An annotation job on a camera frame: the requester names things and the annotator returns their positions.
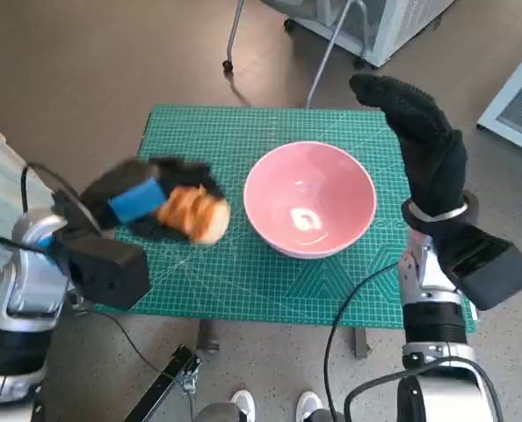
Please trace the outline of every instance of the pink bowl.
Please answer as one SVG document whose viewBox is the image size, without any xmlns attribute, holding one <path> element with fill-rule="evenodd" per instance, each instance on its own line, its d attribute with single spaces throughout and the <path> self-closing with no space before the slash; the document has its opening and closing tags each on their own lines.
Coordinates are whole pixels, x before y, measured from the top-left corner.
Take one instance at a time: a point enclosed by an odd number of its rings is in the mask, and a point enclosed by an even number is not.
<svg viewBox="0 0 522 422">
<path fill-rule="evenodd" d="M 321 142 L 294 142 L 255 163 L 243 204 L 257 233 L 294 258 L 325 258 L 351 245 L 370 226 L 376 191 L 365 168 Z"/>
</svg>

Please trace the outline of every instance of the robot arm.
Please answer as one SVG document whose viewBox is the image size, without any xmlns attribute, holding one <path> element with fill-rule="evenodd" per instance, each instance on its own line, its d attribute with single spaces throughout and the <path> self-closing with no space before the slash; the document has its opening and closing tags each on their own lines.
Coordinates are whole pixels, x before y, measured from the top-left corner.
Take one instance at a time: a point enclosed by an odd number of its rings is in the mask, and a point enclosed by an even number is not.
<svg viewBox="0 0 522 422">
<path fill-rule="evenodd" d="M 133 230 L 141 236 L 185 239 L 150 214 L 180 185 L 204 186 L 223 196 L 204 164 L 134 159 L 89 186 L 81 204 L 58 192 L 52 209 L 32 209 L 18 220 L 12 240 L 48 255 L 17 250 L 0 271 L 0 420 L 43 420 L 37 395 L 70 282 L 84 298 L 117 309 L 130 309 L 149 291 L 142 247 L 96 234 L 95 222 L 88 223 L 80 206 L 103 229 L 136 223 Z"/>
<path fill-rule="evenodd" d="M 463 295 L 490 309 L 522 289 L 522 254 L 476 226 L 478 202 L 463 191 L 466 149 L 434 100 L 391 77 L 356 75 L 359 102 L 379 107 L 396 133 L 411 198 L 402 204 L 410 226 L 398 263 L 407 369 L 440 358 L 476 361 L 468 345 Z M 349 403 L 345 404 L 345 414 Z M 450 360 L 398 385 L 398 422 L 492 421 L 477 371 Z"/>
</svg>

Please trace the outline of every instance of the blue tape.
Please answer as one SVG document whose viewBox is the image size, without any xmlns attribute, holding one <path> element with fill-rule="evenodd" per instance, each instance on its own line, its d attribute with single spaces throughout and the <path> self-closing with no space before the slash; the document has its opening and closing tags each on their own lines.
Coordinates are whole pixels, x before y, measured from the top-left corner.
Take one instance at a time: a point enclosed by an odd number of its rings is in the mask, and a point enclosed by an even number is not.
<svg viewBox="0 0 522 422">
<path fill-rule="evenodd" d="M 155 178 L 149 178 L 108 202 L 119 222 L 127 224 L 158 209 L 165 201 L 162 187 Z"/>
</svg>

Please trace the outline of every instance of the gray floor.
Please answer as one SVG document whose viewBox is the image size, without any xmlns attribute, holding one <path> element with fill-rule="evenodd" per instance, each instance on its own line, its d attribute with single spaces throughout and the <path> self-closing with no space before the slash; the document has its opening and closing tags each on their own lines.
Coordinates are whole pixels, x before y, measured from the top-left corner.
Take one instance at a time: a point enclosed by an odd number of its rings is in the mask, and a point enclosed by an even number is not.
<svg viewBox="0 0 522 422">
<path fill-rule="evenodd" d="M 221 74 L 234 0 L 0 0 L 0 131 L 26 159 L 51 165 L 76 187 L 133 155 L 156 103 L 298 106 L 324 43 L 282 32 L 283 18 L 246 2 L 235 49 L 235 89 Z M 468 187 L 482 226 L 522 248 L 522 150 L 475 122 L 522 58 L 522 0 L 460 0 L 442 26 L 413 40 L 381 74 L 418 84 L 463 128 Z M 347 89 L 351 57 L 331 57 L 314 106 L 357 107 Z M 193 320 L 127 316 L 123 323 L 157 365 L 192 346 Z M 227 322 L 223 350 L 203 368 L 196 407 L 249 388 L 259 421 L 293 420 L 305 389 L 323 395 L 328 329 Z M 364 380 L 400 367 L 400 332 L 371 331 L 357 362 L 342 331 L 333 349 L 337 404 Z M 522 420 L 522 294 L 482 315 L 472 338 L 499 388 L 508 420 Z M 155 378 L 118 330 L 97 316 L 64 321 L 54 341 L 47 395 L 51 419 L 122 420 Z M 357 402 L 359 420 L 394 420 L 393 386 Z M 172 395 L 155 420 L 188 420 Z"/>
</svg>

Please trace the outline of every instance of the bowl rim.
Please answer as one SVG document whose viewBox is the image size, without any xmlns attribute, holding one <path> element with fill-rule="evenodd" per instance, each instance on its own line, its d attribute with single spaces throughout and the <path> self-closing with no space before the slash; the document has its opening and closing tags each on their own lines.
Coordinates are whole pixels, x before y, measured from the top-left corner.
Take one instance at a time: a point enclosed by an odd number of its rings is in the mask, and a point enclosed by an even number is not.
<svg viewBox="0 0 522 422">
<path fill-rule="evenodd" d="M 293 147 L 294 145 L 299 145 L 299 144 L 306 144 L 306 145 L 318 145 L 318 146 L 324 146 L 326 148 L 331 148 L 331 149 L 334 149 L 335 151 L 341 153 L 342 155 L 344 156 L 347 156 L 349 159 L 351 159 L 362 171 L 363 173 L 365 174 L 366 176 L 366 180 L 368 180 L 368 182 L 370 183 L 370 186 L 372 188 L 372 191 L 373 191 L 373 211 L 372 213 L 370 214 L 370 218 L 368 219 L 368 222 L 366 222 L 366 225 L 364 227 L 363 230 L 361 230 L 361 233 L 360 235 L 354 237 L 353 239 L 351 240 L 348 240 L 346 242 L 343 242 L 341 244 L 339 244 L 338 246 L 335 246 L 333 248 L 329 248 L 329 249 L 326 249 L 326 250 L 322 250 L 322 251 L 302 251 L 302 250 L 297 250 L 297 249 L 292 249 L 292 248 L 287 248 L 287 247 L 284 247 L 282 245 L 279 244 L 279 242 L 276 242 L 274 239 L 266 236 L 263 234 L 263 232 L 255 225 L 255 223 L 252 221 L 251 217 L 250 217 L 250 213 L 248 212 L 248 205 L 247 205 L 247 201 L 246 201 L 246 198 L 247 198 L 247 191 L 248 191 L 248 187 L 249 187 L 249 182 L 250 182 L 250 177 L 251 177 L 251 173 L 253 173 L 253 171 L 270 155 L 272 155 L 273 153 L 276 153 L 278 152 L 279 150 L 281 149 L 285 149 L 285 148 L 290 148 L 290 147 Z M 294 253 L 294 254 L 298 254 L 298 255 L 304 255 L 304 256 L 314 256 L 314 255 L 326 255 L 326 254 L 329 254 L 328 256 L 330 255 L 333 255 L 335 253 L 338 253 L 340 251 L 342 251 L 343 249 L 346 249 L 348 248 L 349 246 L 351 246 L 352 244 L 354 244 L 355 242 L 357 242 L 362 236 L 365 235 L 365 233 L 368 231 L 368 229 L 370 228 L 371 224 L 373 223 L 373 220 L 374 220 L 374 216 L 376 215 L 376 208 L 377 208 L 377 205 L 378 205 L 378 200 L 377 200 L 377 196 L 376 196 L 376 188 L 374 187 L 374 182 L 373 182 L 373 179 L 370 177 L 370 175 L 368 174 L 368 171 L 366 170 L 365 166 L 359 161 L 357 160 L 354 156 L 352 156 L 351 154 L 349 154 L 347 151 L 345 151 L 344 149 L 340 149 L 339 147 L 336 147 L 335 145 L 330 145 L 328 143 L 325 143 L 325 142 L 319 142 L 319 141 L 296 141 L 296 142 L 289 142 L 289 143 L 285 143 L 284 145 L 280 145 L 278 146 L 277 148 L 273 148 L 271 149 L 270 151 L 268 151 L 267 153 L 265 153 L 261 158 L 259 158 L 257 160 L 257 162 L 255 164 L 253 164 L 253 167 L 251 167 L 251 170 L 250 172 L 248 173 L 247 175 L 247 178 L 245 179 L 245 185 L 243 186 L 243 209 L 245 210 L 245 214 L 247 215 L 247 219 L 248 221 L 250 222 L 251 226 L 253 226 L 253 229 L 272 247 L 274 246 L 277 246 L 279 249 L 283 250 L 283 251 L 289 251 L 291 253 Z"/>
</svg>

